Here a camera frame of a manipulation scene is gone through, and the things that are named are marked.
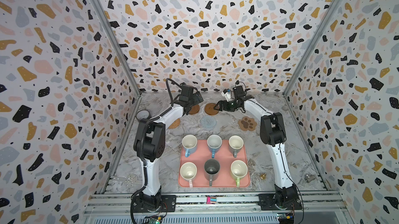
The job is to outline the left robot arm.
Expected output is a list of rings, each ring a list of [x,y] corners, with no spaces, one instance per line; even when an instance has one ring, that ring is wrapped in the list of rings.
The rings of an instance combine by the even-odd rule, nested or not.
[[[167,79],[179,87],[180,93],[172,96],[169,84],[167,91],[170,106],[159,115],[139,120],[134,142],[134,151],[140,159],[142,187],[132,195],[132,212],[155,212],[163,208],[161,183],[159,179],[159,158],[166,147],[166,129],[176,120],[188,115],[189,111],[203,101],[200,91],[184,82]]]

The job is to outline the brown wooden coaster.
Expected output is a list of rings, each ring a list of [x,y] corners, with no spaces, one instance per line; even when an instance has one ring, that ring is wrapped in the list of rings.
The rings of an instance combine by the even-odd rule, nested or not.
[[[210,116],[214,116],[214,115],[218,114],[219,110],[215,109],[216,106],[217,106],[216,103],[208,103],[208,104],[206,104],[205,108],[204,108],[205,113],[207,115],[210,115]]]
[[[195,115],[195,114],[197,114],[199,112],[199,110],[200,110],[200,106],[199,105],[195,105],[189,111],[189,115]]]

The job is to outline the paw print wooden coaster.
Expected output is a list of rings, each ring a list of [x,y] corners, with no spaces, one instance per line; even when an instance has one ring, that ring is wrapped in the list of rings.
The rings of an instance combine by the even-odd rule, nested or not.
[[[254,131],[257,126],[257,122],[254,118],[243,117],[238,121],[238,125],[242,131]]]

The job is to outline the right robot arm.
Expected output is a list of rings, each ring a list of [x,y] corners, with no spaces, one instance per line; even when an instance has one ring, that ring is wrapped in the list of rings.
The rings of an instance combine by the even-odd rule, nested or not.
[[[214,110],[220,112],[241,110],[243,113],[250,113],[258,120],[259,136],[268,148],[275,174],[275,194],[270,202],[278,209],[287,209],[300,202],[301,197],[297,185],[292,180],[285,155],[287,136],[283,115],[262,106],[252,95],[247,94],[247,91],[242,86],[223,90],[221,94],[224,100],[220,100]]]

